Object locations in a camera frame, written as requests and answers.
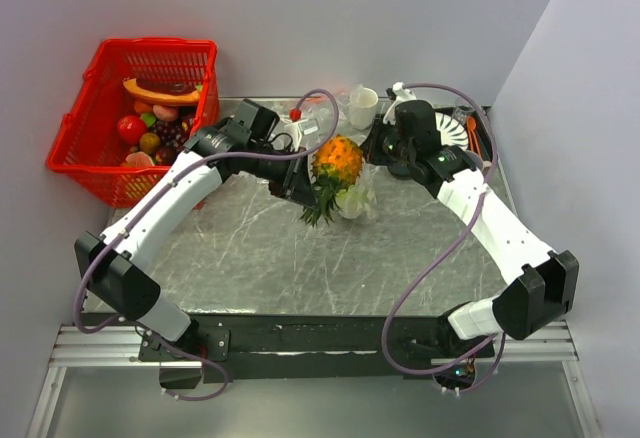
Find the toy pineapple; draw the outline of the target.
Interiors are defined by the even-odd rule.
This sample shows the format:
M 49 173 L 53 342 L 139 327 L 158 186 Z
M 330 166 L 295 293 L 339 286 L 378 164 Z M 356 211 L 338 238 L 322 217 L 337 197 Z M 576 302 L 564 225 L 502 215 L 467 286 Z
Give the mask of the toy pineapple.
M 337 198 L 357 182 L 363 168 L 363 151 L 351 138 L 337 134 L 313 156 L 312 188 L 318 206 L 305 206 L 301 220 L 312 227 L 323 219 L 333 221 L 332 213 L 339 209 Z

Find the polka dot zip bag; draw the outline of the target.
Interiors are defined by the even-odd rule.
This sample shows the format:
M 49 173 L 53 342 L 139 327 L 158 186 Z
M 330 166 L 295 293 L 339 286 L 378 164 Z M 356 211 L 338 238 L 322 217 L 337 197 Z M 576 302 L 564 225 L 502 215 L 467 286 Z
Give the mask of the polka dot zip bag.
M 363 163 L 354 185 L 336 196 L 338 214 L 360 224 L 374 223 L 378 217 L 377 197 L 374 190 L 371 166 Z

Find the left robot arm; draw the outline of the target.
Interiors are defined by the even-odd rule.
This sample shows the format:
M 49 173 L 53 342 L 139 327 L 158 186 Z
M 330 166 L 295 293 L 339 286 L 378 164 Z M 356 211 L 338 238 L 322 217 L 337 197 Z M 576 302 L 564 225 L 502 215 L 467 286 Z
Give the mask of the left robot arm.
M 278 198 L 317 206 L 305 152 L 319 144 L 320 127 L 299 114 L 292 110 L 284 126 L 291 142 L 279 150 L 272 143 L 278 114 L 243 100 L 232 117 L 197 130 L 169 171 L 123 218 L 98 236 L 81 235 L 74 245 L 82 274 L 73 311 L 76 327 L 90 330 L 81 322 L 81 309 L 92 293 L 125 319 L 161 336 L 172 357 L 191 357 L 199 345 L 198 326 L 164 295 L 147 269 L 189 212 L 234 174 L 267 181 Z

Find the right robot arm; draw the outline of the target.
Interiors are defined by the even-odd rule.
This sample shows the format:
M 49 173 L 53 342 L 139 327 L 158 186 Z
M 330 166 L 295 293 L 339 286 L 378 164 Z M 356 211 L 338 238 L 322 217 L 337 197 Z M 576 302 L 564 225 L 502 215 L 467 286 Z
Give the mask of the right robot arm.
M 579 263 L 555 252 L 496 196 L 472 154 L 447 145 L 436 112 L 423 100 L 392 105 L 363 144 L 374 165 L 398 164 L 453 212 L 483 246 L 506 286 L 495 297 L 468 302 L 445 314 L 439 348 L 460 356 L 473 339 L 503 332 L 523 340 L 568 313 L 574 303 Z

